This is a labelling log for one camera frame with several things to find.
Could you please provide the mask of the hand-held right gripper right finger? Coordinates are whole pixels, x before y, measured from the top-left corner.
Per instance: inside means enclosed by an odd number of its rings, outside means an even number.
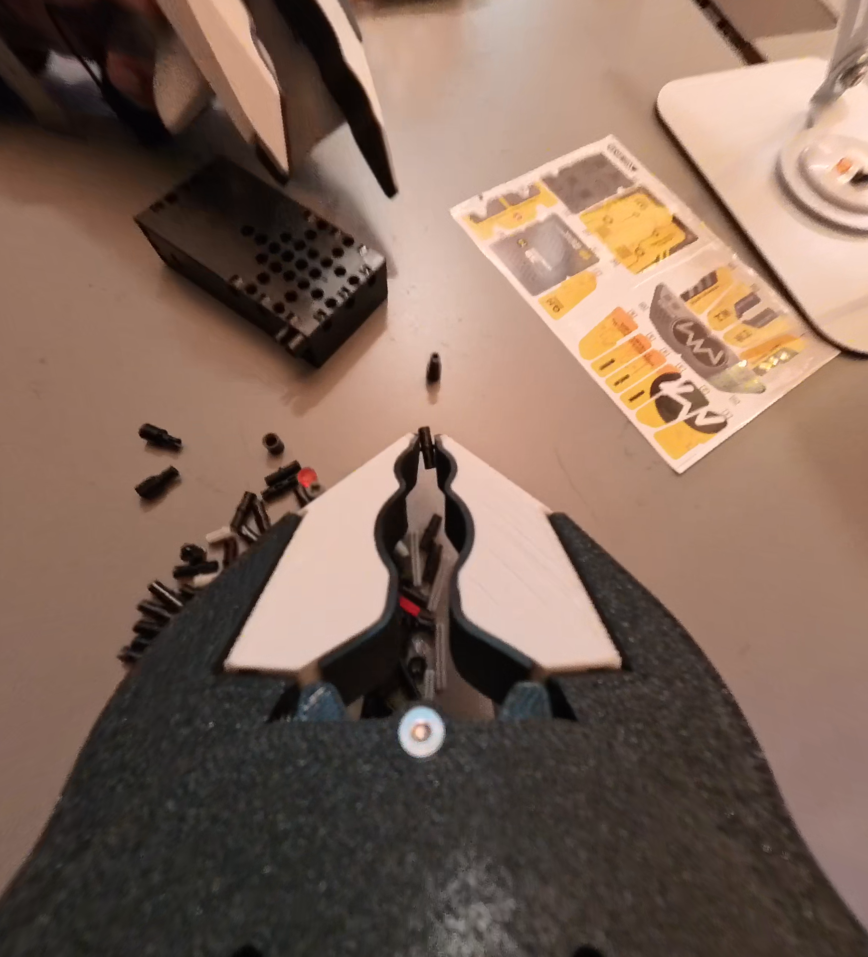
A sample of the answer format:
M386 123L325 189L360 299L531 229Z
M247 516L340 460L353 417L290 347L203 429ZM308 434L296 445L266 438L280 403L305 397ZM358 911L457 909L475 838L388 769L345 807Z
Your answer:
M450 652L473 687L617 671L622 656L539 499L448 436L435 442Z

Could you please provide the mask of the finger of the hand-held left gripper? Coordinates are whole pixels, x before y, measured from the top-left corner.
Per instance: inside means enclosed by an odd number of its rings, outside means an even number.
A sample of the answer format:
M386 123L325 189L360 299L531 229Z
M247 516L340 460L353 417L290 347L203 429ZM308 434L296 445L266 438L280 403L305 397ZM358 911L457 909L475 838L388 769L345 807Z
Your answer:
M241 137L284 184L291 160L276 71L241 1L159 1L162 14Z
M398 186L387 131L363 36L349 2L279 1L277 7L311 54L378 185L394 198Z

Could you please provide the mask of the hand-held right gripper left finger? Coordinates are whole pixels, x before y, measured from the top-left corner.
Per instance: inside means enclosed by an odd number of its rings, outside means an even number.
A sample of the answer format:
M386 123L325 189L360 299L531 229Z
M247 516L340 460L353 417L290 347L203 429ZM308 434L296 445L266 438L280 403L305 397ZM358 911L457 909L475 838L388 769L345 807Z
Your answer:
M415 441L398 438L301 511L225 671L299 676L380 620L391 572L375 527L401 487L394 466Z

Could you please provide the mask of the pile of black bolts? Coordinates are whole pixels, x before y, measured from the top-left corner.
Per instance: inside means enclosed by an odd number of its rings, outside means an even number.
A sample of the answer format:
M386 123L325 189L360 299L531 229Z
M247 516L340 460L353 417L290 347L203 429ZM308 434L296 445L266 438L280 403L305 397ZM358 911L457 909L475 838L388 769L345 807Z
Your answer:
M444 581L443 515L434 512L425 524L409 517L407 499L423 469L416 436L415 443L394 466L401 487L382 507L375 527L378 550L391 572L380 620L299 676L229 673L224 669L235 639L300 523L301 511L325 493L317 473L297 461L269 475L260 495L245 493L229 525L208 537L212 548L222 550L221 561L209 560L204 548L189 544L182 548L183 562L175 570L180 584L149 584L151 597L138 605L140 619L132 640L118 653L119 661L128 668L140 664L177 616L191 604L204 604L202 593L212 597L213 582L233 587L236 572L248 569L248 559L260 558L260 547L273 546L279 539L284 549L276 562L260 585L248 593L241 610L233 610L233 630L221 645L218 669L224 674L268 675L297 684L323 682L332 686L344 704L386 697L391 688L398 687L403 688L403 695L418 697L424 688L425 672L438 669L436 622Z

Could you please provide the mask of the black perforated plastic block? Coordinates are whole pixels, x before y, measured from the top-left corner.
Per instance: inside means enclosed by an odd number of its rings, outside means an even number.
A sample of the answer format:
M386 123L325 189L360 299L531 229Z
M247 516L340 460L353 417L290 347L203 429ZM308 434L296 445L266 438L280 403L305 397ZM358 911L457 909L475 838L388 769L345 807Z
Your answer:
M379 251L227 158L134 221L166 266L315 368L388 298Z

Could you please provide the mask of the yellow grey sticker sheet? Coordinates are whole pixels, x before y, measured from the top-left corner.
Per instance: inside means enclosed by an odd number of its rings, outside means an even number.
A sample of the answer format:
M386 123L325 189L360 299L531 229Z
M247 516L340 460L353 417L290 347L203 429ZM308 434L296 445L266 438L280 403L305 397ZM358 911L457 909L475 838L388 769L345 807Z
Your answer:
M614 135L450 212L679 475L840 354Z

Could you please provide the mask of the white lamp base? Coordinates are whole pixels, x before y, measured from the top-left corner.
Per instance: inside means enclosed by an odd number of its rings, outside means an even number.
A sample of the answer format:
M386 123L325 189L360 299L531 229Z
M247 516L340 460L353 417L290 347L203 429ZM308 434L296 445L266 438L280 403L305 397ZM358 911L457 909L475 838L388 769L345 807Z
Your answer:
M868 357L868 2L826 62L681 78L657 112L826 341Z

